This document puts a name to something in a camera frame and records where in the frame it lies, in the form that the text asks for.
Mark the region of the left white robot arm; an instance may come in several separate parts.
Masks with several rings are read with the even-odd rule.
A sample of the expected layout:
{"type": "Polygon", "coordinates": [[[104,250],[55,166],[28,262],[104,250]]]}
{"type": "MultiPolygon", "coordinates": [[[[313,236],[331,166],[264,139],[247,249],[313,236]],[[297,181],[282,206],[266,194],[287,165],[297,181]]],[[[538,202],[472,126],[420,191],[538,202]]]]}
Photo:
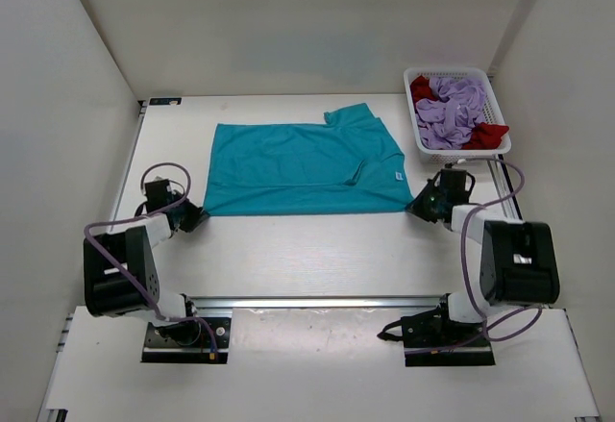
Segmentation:
{"type": "Polygon", "coordinates": [[[198,340],[202,323],[193,301],[161,287],[154,248],[178,232],[191,233],[208,218],[169,179],[141,185],[145,202],[135,216],[112,222],[109,233],[94,235],[88,226],[83,243],[86,308],[93,316],[142,317],[168,324],[181,345],[198,340]]]}

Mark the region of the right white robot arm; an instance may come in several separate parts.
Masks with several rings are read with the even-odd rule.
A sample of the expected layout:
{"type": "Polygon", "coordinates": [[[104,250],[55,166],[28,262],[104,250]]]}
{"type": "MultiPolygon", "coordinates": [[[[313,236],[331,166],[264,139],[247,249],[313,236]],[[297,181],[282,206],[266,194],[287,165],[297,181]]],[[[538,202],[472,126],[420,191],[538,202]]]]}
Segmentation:
{"type": "Polygon", "coordinates": [[[406,206],[408,213],[460,236],[464,288],[445,295],[445,312],[431,321],[432,335],[446,345],[465,335],[466,324],[481,323],[508,307],[552,305],[560,294],[549,225],[472,204],[475,184],[469,172],[445,167],[406,206]]]}

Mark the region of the teal t shirt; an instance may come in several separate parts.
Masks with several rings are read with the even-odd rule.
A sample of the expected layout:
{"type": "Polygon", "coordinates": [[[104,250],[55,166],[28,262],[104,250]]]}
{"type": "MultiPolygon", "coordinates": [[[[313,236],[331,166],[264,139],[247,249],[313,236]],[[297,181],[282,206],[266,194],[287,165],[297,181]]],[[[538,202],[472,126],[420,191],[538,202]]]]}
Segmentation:
{"type": "Polygon", "coordinates": [[[403,211],[405,155],[365,103],[321,124],[217,126],[204,197],[212,216],[403,211]]]}

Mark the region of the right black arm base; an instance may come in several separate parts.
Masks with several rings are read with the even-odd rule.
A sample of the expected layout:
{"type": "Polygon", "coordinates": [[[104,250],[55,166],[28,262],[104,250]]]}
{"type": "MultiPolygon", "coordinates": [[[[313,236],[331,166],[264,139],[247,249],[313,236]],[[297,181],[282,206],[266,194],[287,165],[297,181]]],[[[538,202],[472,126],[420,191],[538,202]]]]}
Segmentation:
{"type": "Polygon", "coordinates": [[[406,367],[470,367],[496,364],[481,323],[453,321],[443,304],[402,316],[377,334],[383,341],[401,342],[406,367]]]}

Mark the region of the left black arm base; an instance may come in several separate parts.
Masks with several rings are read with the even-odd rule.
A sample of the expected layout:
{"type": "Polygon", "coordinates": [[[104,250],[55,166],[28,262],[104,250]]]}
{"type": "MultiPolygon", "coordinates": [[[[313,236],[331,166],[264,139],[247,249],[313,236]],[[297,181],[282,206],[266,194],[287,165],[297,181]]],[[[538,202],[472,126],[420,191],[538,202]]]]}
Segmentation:
{"type": "Polygon", "coordinates": [[[209,332],[201,325],[190,321],[186,325],[172,324],[155,326],[147,324],[144,335],[141,361],[143,363],[177,364],[226,364],[229,358],[232,311],[203,310],[213,332],[216,352],[211,351],[209,332]]]}

